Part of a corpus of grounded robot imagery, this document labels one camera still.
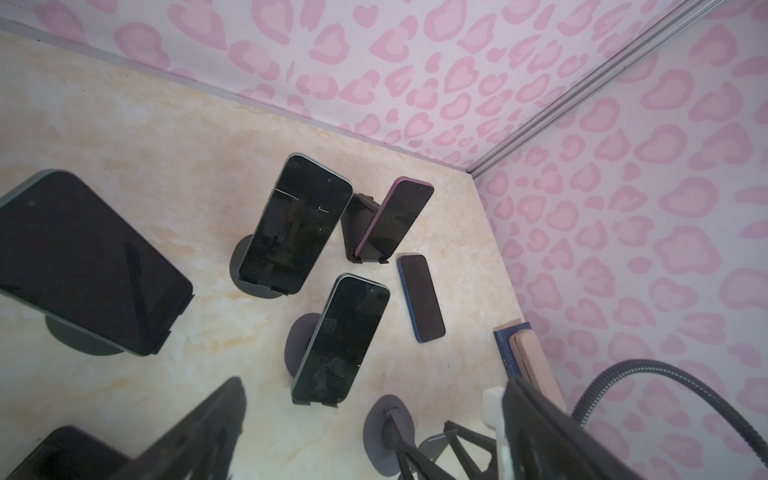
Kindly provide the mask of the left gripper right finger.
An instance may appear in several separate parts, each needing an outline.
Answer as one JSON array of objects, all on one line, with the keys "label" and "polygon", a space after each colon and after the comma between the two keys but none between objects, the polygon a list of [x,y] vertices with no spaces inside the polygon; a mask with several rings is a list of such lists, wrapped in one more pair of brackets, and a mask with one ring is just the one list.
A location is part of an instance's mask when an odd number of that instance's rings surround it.
[{"label": "left gripper right finger", "polygon": [[529,382],[510,380],[501,406],[514,478],[638,477]]}]

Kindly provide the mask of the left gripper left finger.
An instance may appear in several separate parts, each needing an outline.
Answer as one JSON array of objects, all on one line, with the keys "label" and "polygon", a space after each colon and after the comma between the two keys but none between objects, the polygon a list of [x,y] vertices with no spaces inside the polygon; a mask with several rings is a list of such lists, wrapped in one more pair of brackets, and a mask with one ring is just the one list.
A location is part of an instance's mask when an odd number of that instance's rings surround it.
[{"label": "left gripper left finger", "polygon": [[246,413],[241,379],[226,380],[114,479],[228,479]]}]

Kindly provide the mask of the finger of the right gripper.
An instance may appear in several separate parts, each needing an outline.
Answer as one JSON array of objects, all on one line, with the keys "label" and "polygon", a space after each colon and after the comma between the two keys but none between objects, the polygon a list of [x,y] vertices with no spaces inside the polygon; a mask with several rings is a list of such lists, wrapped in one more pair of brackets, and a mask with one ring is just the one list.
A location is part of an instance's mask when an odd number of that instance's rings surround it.
[{"label": "finger of the right gripper", "polygon": [[[448,439],[448,444],[461,465],[468,479],[471,480],[497,480],[498,460],[497,448],[494,439],[472,431],[452,421],[446,421],[443,433]],[[481,468],[469,455],[464,444],[471,444],[491,455],[488,466]]]},{"label": "finger of the right gripper", "polygon": [[453,476],[404,440],[398,441],[395,454],[402,479],[414,480],[417,474],[426,480],[454,480]]}]

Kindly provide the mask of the silver phone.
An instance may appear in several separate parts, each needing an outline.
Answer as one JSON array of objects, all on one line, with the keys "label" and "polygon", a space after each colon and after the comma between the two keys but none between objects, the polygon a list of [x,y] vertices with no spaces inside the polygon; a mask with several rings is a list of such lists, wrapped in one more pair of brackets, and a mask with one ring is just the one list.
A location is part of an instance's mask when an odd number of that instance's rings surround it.
[{"label": "silver phone", "polygon": [[119,450],[68,425],[50,433],[7,479],[109,479],[130,461]]}]

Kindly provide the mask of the blue phone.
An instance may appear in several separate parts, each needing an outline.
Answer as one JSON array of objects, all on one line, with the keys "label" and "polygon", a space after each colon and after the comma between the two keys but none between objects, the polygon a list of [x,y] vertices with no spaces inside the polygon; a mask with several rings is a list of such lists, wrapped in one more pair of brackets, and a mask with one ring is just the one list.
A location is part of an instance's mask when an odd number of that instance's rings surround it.
[{"label": "blue phone", "polygon": [[446,327],[427,259],[421,254],[401,255],[397,267],[417,341],[444,337]]}]

